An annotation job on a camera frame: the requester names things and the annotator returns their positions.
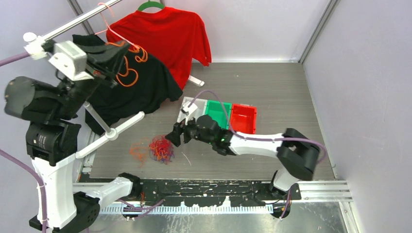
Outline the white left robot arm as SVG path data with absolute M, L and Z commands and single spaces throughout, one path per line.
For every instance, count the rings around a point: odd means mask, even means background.
M 88 192 L 74 192 L 72 181 L 75 159 L 93 148 L 78 150 L 81 126 L 71 120 L 99 85 L 114 86 L 129 47 L 127 42 L 80 46 L 41 39 L 25 47 L 33 59 L 48 58 L 64 75 L 58 86 L 19 76 L 8 83 L 4 93 L 5 113 L 30 123 L 26 149 L 40 202 L 38 214 L 29 221 L 31 227 L 79 233 L 93 224 L 102 208 L 123 197 L 137 200 L 141 196 L 140 178 L 129 173 Z

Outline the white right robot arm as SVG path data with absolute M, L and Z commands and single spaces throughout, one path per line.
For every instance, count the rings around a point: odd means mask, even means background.
M 223 156 L 254 154 L 278 159 L 282 168 L 274 173 L 269 187 L 278 200 L 298 181 L 312 181 L 321 151 L 317 142 L 293 128 L 272 135 L 247 134 L 224 129 L 208 115 L 175 123 L 165 138 L 176 147 L 192 139 L 208 143 Z

